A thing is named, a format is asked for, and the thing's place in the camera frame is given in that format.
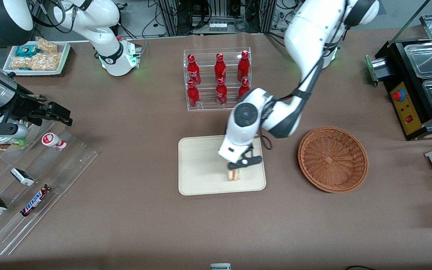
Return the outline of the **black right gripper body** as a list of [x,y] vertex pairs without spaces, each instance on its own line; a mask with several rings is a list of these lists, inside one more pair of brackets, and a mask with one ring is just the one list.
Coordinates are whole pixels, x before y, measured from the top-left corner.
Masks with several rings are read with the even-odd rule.
[[52,120],[49,113],[46,111],[47,98],[41,94],[31,94],[29,97],[23,97],[20,94],[15,94],[14,97],[2,110],[6,113],[8,118],[15,121],[24,120],[33,124],[40,125],[41,120]]

